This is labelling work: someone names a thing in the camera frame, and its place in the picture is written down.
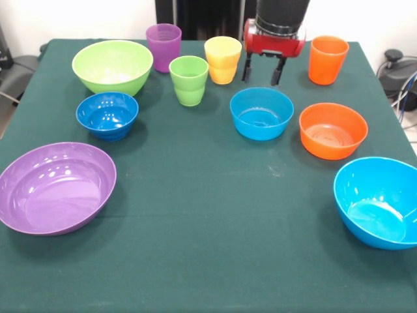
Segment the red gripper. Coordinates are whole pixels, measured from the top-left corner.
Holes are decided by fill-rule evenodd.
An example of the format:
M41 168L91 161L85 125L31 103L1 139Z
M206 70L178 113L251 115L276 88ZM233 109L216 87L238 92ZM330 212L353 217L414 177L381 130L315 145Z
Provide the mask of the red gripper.
M246 60L242 73L242 81L249 82L252 72L252 54L273 54L278 56L278 65L274 69L270 84L279 85L287 58L298 57L306 42L306 28L302 25L298 32L289 37L268 34L255 24L254 19L247 19L244 26L244 48Z

